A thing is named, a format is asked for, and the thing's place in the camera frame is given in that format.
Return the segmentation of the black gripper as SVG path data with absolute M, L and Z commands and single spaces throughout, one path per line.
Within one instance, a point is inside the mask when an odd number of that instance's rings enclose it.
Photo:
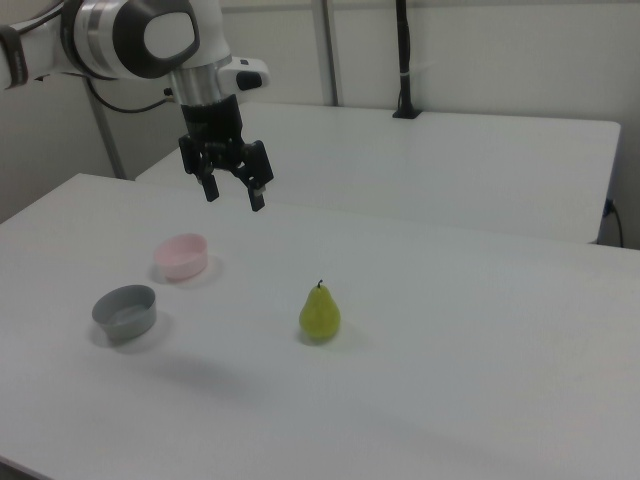
M 234 176 L 247 188 L 253 212 L 265 206 L 266 185 L 274 179 L 262 141 L 244 144 L 237 96 L 232 94 L 208 105 L 182 105 L 187 133 L 179 139 L 179 149 L 187 174 L 203 188 L 206 200 L 219 197 L 210 155 L 217 166 L 235 166 Z

